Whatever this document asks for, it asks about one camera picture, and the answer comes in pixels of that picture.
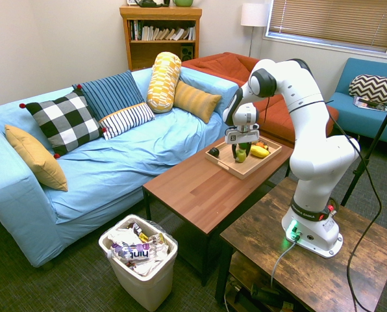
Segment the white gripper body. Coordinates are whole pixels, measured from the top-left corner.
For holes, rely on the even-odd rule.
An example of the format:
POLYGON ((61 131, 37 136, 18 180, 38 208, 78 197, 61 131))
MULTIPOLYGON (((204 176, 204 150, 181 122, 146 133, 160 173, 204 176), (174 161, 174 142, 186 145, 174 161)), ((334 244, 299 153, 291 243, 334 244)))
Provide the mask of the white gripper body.
POLYGON ((229 127, 225 131, 225 142, 227 144, 251 143, 259 140, 259 125, 239 125, 229 127))

